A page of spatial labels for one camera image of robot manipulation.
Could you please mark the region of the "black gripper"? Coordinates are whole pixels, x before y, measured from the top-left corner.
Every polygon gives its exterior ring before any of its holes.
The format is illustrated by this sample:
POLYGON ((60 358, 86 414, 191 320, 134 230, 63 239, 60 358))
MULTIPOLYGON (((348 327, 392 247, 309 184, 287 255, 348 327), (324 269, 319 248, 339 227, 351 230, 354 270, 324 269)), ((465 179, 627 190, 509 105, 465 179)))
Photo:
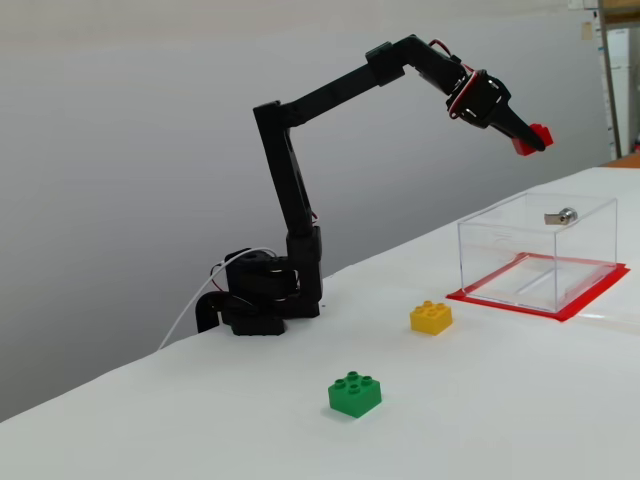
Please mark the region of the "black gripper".
POLYGON ((519 144, 534 151, 544 151, 546 145, 508 105, 511 93, 486 70, 474 70, 446 101, 452 120, 462 121, 481 129, 490 125, 519 144))

